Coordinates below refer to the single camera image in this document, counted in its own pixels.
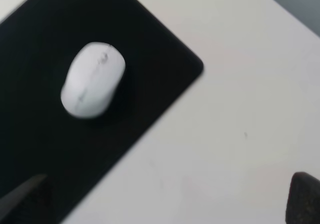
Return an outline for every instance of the black mouse pad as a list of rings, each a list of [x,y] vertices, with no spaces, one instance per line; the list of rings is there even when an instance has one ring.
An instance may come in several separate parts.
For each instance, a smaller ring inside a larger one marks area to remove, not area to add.
[[[126,71],[107,112],[79,120],[60,92],[90,42],[113,45]],[[47,175],[61,221],[202,70],[137,0],[27,0],[0,25],[0,198]]]

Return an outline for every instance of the desk surface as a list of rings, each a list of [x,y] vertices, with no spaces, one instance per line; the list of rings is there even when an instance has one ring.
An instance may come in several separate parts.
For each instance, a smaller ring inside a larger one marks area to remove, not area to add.
[[[285,223],[293,173],[320,178],[320,39],[273,0],[139,1],[204,74],[64,223]]]

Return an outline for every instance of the white computer mouse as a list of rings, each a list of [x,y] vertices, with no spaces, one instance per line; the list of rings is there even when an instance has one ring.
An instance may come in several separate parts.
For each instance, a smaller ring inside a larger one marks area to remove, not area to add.
[[[87,44],[71,63],[61,90],[66,111],[77,118],[94,118],[105,112],[125,67],[125,59],[110,44]]]

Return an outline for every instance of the white desk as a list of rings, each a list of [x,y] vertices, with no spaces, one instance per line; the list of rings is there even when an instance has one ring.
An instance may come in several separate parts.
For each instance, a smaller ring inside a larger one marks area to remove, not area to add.
[[[284,224],[292,174],[320,178],[320,39],[273,0],[139,1],[204,75],[64,224]]]

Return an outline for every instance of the mouse pad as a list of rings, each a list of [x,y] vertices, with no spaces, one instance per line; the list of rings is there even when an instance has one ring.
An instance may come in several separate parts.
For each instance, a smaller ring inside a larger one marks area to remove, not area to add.
[[[90,42],[113,45],[126,68],[107,112],[79,120],[60,93]],[[0,198],[46,175],[60,222],[202,70],[137,0],[27,0],[0,25]]]

